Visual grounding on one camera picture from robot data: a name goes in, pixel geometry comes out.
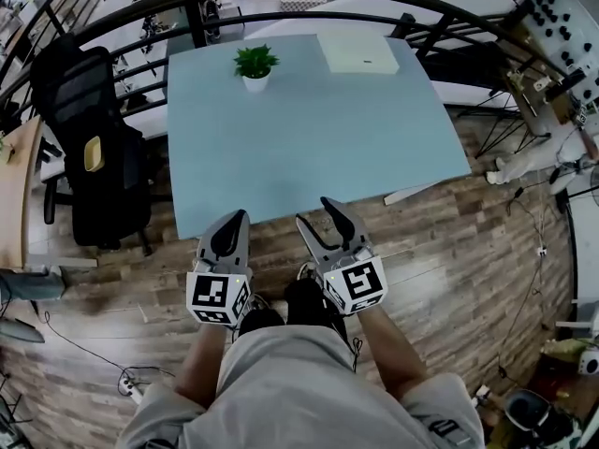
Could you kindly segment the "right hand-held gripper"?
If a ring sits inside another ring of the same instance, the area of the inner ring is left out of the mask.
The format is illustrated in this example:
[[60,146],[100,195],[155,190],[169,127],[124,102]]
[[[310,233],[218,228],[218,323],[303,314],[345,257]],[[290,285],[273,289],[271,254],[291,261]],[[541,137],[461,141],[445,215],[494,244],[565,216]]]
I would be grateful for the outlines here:
[[327,196],[321,196],[320,202],[342,237],[342,245],[325,243],[299,214],[296,226],[315,261],[325,296],[343,316],[380,304],[387,295],[387,278],[381,257],[367,243],[366,225],[344,203]]

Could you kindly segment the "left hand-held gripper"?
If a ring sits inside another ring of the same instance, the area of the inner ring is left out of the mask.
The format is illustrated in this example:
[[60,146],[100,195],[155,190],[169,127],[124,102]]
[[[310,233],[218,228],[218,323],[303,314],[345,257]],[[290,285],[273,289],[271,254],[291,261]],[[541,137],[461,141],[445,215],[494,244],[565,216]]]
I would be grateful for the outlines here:
[[194,269],[186,273],[186,308],[202,324],[235,328],[252,295],[248,266],[250,219],[235,210],[202,235]]

